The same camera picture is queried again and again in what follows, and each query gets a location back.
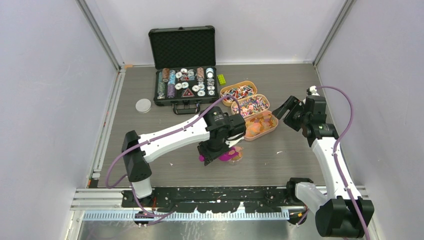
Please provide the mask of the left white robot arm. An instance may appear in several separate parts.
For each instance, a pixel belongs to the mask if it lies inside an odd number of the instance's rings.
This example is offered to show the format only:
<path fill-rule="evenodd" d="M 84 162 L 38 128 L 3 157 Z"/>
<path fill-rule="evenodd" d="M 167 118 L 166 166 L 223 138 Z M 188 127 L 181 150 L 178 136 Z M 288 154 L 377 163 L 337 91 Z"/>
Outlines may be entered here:
<path fill-rule="evenodd" d="M 229 115 L 218 106 L 190 118 L 186 122 L 161 131 L 137 135 L 133 130 L 125 135 L 123 160 L 134 200 L 141 207 L 153 202 L 150 163 L 171 151 L 197 143 L 199 159 L 205 166 L 216 159 L 228 161 L 230 151 L 246 134 L 246 121 L 239 113 Z"/>

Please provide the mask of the magenta plastic scoop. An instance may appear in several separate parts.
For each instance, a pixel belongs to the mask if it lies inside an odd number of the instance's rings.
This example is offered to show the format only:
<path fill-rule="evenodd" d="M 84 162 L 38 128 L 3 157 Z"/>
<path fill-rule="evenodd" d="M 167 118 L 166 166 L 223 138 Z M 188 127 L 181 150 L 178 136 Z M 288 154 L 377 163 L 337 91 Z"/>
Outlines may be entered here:
<path fill-rule="evenodd" d="M 228 162 L 232 157 L 229 154 L 229 152 L 224 153 L 223 155 L 219 156 L 217 159 L 221 162 Z"/>

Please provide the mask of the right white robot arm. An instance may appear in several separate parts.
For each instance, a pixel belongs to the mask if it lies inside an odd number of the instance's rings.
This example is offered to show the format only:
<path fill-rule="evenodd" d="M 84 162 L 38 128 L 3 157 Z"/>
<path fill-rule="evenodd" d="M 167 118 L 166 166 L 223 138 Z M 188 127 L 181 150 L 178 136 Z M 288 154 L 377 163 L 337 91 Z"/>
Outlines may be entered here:
<path fill-rule="evenodd" d="M 366 236 L 374 214 L 371 200 L 364 199 L 354 185 L 338 149 L 339 134 L 327 122 L 327 102 L 323 96 L 308 95 L 303 101 L 290 96 L 272 115 L 295 131 L 302 131 L 322 171 L 326 193 L 309 178 L 292 177 L 285 198 L 291 205 L 304 203 L 314 215 L 322 237 L 355 238 Z"/>

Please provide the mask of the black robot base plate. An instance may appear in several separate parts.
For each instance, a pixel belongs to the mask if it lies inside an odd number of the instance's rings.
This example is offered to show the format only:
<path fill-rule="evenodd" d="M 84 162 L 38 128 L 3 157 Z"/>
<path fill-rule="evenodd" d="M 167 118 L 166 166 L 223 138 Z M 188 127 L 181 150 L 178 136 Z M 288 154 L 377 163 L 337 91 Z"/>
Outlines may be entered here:
<path fill-rule="evenodd" d="M 153 208 L 159 214 L 207 212 L 277 213 L 291 207 L 305 212 L 308 207 L 295 200 L 284 186 L 210 186 L 156 187 L 151 195 L 136 199 L 131 190 L 123 190 L 123 208 Z"/>

